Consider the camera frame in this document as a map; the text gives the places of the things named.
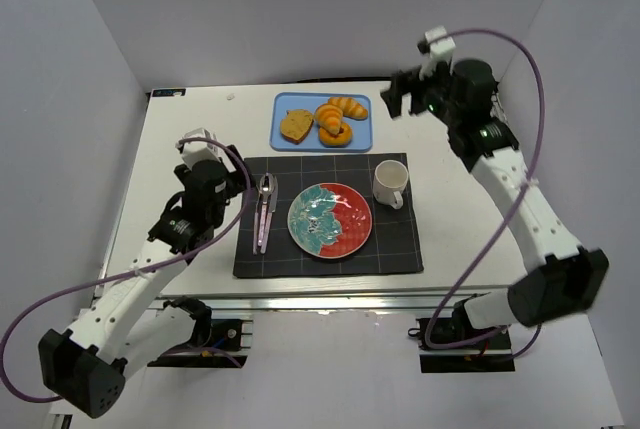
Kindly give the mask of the brown bread slice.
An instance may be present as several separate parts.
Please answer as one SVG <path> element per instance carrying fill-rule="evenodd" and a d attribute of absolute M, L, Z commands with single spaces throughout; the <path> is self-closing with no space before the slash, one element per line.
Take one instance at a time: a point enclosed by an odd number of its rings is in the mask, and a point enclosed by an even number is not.
<path fill-rule="evenodd" d="M 310 133 L 313 124 L 314 116 L 310 111 L 290 110 L 280 122 L 280 134 L 285 140 L 300 144 Z"/>

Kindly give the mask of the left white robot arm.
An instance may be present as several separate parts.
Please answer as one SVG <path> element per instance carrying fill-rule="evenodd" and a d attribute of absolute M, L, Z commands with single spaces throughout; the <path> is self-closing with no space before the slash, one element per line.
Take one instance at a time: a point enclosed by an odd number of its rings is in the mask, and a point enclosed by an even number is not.
<path fill-rule="evenodd" d="M 230 201 L 255 181 L 237 149 L 224 147 L 233 166 L 217 156 L 219 143 L 186 137 L 174 173 L 182 191 L 165 205 L 128 274 L 121 274 L 98 302 L 64 332 L 49 330 L 38 344 L 45 386 L 92 419 L 121 396 L 126 380 L 174 348 L 198 350 L 211 338 L 211 310 L 180 296 L 152 320 L 142 316 L 162 290 L 200 251 L 229 230 L 223 222 Z"/>

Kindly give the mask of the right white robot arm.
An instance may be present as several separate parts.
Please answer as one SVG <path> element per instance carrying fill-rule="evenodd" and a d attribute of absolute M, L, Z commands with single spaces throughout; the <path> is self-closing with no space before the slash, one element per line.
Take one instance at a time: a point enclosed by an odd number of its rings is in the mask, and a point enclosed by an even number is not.
<path fill-rule="evenodd" d="M 469 331 L 532 327 L 585 312 L 609 269 L 604 252 L 586 249 L 530 179 L 518 140 L 493 113 L 496 92 L 490 65 L 464 59 L 439 62 L 429 76 L 400 71 L 381 93 L 391 117 L 400 116 L 409 95 L 411 114 L 428 112 L 446 126 L 452 151 L 489 194 L 520 250 L 526 276 L 456 305 L 455 317 Z"/>

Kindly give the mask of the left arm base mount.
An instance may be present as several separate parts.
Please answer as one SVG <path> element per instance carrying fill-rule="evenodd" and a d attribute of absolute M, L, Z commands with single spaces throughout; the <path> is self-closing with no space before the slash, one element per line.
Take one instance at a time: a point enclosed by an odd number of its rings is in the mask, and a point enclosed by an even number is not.
<path fill-rule="evenodd" d="M 148 367 L 240 369 L 245 365 L 251 346 L 250 321 L 216 316 L 203 301 L 186 296 L 164 301 L 162 309 L 168 308 L 181 309 L 195 321 L 192 334 Z"/>

